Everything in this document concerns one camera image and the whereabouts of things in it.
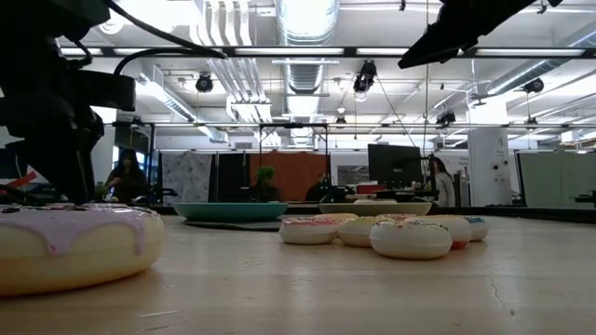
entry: white pillar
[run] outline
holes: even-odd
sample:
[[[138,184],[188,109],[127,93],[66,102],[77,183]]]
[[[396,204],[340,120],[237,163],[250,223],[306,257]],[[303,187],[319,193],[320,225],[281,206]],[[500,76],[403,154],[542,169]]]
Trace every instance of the white pillar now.
[[[93,107],[95,113],[102,117],[103,123],[115,121],[115,109]],[[106,127],[103,137],[95,144],[91,152],[91,163],[93,164],[93,175],[95,182],[107,180],[112,171],[112,154],[115,144],[115,127]]]
[[[508,123],[507,102],[502,97],[469,109],[472,124]],[[476,128],[467,135],[470,162],[471,206],[511,204],[508,134],[502,127]]]

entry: light fixture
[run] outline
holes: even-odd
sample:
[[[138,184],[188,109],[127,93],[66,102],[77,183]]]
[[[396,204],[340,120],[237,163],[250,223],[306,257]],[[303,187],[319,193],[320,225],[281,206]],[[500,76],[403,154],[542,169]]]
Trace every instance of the light fixture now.
[[[408,51],[404,47],[359,47],[356,54],[360,56],[403,56]]]
[[[274,65],[338,65],[339,60],[271,60]]]
[[[138,79],[138,85],[135,88],[137,93],[148,94],[155,97],[164,105],[166,105],[168,109],[181,116],[188,122],[196,122],[196,117],[191,111],[172,98],[162,86],[154,81],[151,81],[144,74],[140,75]]]
[[[585,52],[580,48],[479,48],[476,56],[496,57],[496,56],[516,56],[516,57],[573,57],[579,56]]]
[[[344,54],[342,47],[239,47],[236,49],[239,56],[257,55],[315,55],[338,56]]]
[[[356,75],[356,80],[354,80],[353,88],[356,101],[363,102],[367,99],[367,92],[373,86],[375,77],[376,65],[374,65],[374,60],[365,60]]]
[[[158,123],[156,127],[194,127],[195,125],[190,123]]]
[[[116,55],[122,55],[122,56],[128,56],[128,55],[132,55],[133,53],[137,53],[137,52],[141,52],[141,51],[145,51],[146,48],[140,48],[140,47],[117,47],[114,49],[114,53]]]
[[[102,54],[102,50],[98,47],[90,47],[88,51],[93,56]],[[62,47],[61,52],[64,56],[86,56],[85,51],[78,47]]]

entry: pink frosting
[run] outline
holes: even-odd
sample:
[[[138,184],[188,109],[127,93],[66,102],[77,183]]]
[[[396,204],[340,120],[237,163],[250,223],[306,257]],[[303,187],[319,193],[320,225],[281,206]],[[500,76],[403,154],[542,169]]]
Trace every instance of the pink frosting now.
[[[141,254],[145,247],[143,218],[153,215],[156,214],[134,208],[19,208],[12,213],[0,213],[0,226],[17,227],[40,235],[47,242],[49,254],[60,256],[67,253],[75,239],[87,231],[109,224],[125,225],[134,233],[135,251]]]

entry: woman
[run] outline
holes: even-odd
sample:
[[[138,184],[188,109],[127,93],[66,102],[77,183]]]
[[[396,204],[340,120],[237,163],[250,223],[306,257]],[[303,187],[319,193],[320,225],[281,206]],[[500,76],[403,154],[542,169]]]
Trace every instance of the woman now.
[[[125,149],[120,154],[118,164],[110,172],[105,183],[109,189],[114,188],[115,201],[128,204],[147,191],[147,180],[139,167],[137,153],[132,149]]]
[[[439,206],[455,207],[454,180],[443,161],[435,157],[433,159],[433,168],[435,169],[435,182],[439,191]]]

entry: computer monitor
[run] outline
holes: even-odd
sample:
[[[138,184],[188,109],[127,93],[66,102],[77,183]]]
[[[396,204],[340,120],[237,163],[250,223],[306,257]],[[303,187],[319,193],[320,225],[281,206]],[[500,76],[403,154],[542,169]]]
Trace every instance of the computer monitor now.
[[[369,144],[369,178],[387,188],[410,187],[412,181],[424,181],[420,148]]]

